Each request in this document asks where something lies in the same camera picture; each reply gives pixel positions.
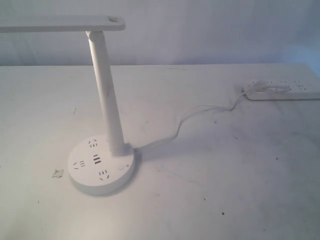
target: lamp base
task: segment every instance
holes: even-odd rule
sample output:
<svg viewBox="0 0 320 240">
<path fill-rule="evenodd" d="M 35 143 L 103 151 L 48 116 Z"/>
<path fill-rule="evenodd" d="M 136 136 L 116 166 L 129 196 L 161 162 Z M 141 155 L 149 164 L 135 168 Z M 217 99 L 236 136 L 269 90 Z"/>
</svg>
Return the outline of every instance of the lamp base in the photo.
<svg viewBox="0 0 320 240">
<path fill-rule="evenodd" d="M 81 141 L 71 152 L 68 172 L 77 189 L 89 195 L 105 195 L 121 188 L 135 169 L 132 147 L 125 156 L 111 156 L 105 135 Z"/>
</svg>

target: desk lamp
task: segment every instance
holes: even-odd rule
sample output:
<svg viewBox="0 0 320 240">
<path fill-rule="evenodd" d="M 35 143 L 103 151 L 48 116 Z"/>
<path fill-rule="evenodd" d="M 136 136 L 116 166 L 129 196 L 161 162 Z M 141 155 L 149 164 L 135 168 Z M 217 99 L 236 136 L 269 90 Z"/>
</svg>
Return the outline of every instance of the desk lamp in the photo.
<svg viewBox="0 0 320 240">
<path fill-rule="evenodd" d="M 134 150 L 124 141 L 102 32 L 125 28 L 124 19 L 117 16 L 37 16 L 0 21 L 0 33 L 86 32 L 106 133 L 88 137 L 75 146 L 67 168 L 74 185 L 90 195 L 104 195 L 121 188 L 135 169 Z"/>
</svg>

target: white wall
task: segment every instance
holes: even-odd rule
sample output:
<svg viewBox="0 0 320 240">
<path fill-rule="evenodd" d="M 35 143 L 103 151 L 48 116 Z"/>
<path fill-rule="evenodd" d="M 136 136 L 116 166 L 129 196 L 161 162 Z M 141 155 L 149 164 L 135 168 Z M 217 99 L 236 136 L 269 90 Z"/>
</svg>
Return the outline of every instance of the white wall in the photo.
<svg viewBox="0 0 320 240">
<path fill-rule="evenodd" d="M 310 25 L 318 2 L 0 0 L 0 16 L 123 16 L 126 30 L 106 33 L 112 64 L 299 62 L 302 49 L 312 49 L 311 42 L 319 42 L 313 34 L 318 26 Z M 306 26 L 313 34 L 310 44 L 302 37 Z M 89 64 L 84 33 L 0 34 L 0 65 Z"/>
</svg>

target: table surface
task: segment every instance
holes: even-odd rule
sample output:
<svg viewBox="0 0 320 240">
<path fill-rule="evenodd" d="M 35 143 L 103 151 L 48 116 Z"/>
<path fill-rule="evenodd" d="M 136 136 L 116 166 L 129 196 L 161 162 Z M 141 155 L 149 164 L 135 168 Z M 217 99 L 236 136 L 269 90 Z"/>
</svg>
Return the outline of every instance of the table surface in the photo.
<svg viewBox="0 0 320 240">
<path fill-rule="evenodd" d="M 300 63 L 111 69 L 134 147 L 171 135 L 193 106 L 229 106 L 248 80 L 319 80 Z M 243 98 L 196 115 L 137 153 L 122 189 L 85 195 L 68 155 L 103 132 L 92 66 L 0 67 L 0 239 L 319 239 L 319 101 Z"/>
</svg>

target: white cable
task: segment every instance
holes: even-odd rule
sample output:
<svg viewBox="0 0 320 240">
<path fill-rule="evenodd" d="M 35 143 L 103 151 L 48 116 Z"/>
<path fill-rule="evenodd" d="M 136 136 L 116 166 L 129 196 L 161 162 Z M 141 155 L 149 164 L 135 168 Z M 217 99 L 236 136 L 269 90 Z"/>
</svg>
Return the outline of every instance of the white cable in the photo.
<svg viewBox="0 0 320 240">
<path fill-rule="evenodd" d="M 179 135 L 179 131 L 180 131 L 180 128 L 182 126 L 182 124 L 188 120 L 189 118 L 193 117 L 194 115 L 197 115 L 197 114 L 200 114 L 200 113 L 203 113 L 203 112 L 207 112 L 207 111 L 210 111 L 210 110 L 213 110 L 213 109 L 217 109 L 217 108 L 220 108 L 222 109 L 223 111 L 222 112 L 225 112 L 225 111 L 232 111 L 233 109 L 235 109 L 239 99 L 242 97 L 242 96 L 245 96 L 248 92 L 251 92 L 251 91 L 257 91 L 257 92 L 263 92 L 264 90 L 266 89 L 282 89 L 283 91 L 281 91 L 281 93 L 285 93 L 285 92 L 288 92 L 290 89 L 289 87 L 287 86 L 280 86 L 280 85 L 266 85 L 264 81 L 259 81 L 257 83 L 255 83 L 253 85 L 253 88 L 252 89 L 249 89 L 247 91 L 244 91 L 242 92 L 237 98 L 236 100 L 234 101 L 234 104 L 231 105 L 230 107 L 224 107 L 224 106 L 219 106 L 219 105 L 213 105 L 213 104 L 201 104 L 201 105 L 198 105 L 198 106 L 194 106 L 192 107 L 191 109 L 189 109 L 188 111 L 186 111 L 180 118 L 179 120 L 179 124 L 178 124 L 178 127 L 176 129 L 176 131 L 171 135 L 171 136 L 168 136 L 168 137 L 165 137 L 165 138 L 162 138 L 162 139 L 159 139 L 157 141 L 154 141 L 154 142 L 151 142 L 151 143 L 148 143 L 144 146 L 141 146 L 141 147 L 138 147 L 136 148 L 135 150 L 136 151 L 140 151 L 142 149 L 145 149 L 145 148 L 148 148 L 148 147 L 151 147 L 151 146 L 155 146 L 155 145 L 158 145 L 158 144 L 161 144 L 161 143 L 165 143 L 165 142 L 168 142 L 168 141 L 172 141 L 174 140 L 178 135 Z M 196 108 L 199 108 L 199 107 L 211 107 L 209 109 L 205 109 L 203 111 L 199 111 L 199 112 L 196 112 L 194 114 L 191 114 L 187 117 L 185 117 L 188 113 L 190 113 L 192 110 L 196 109 Z"/>
</svg>

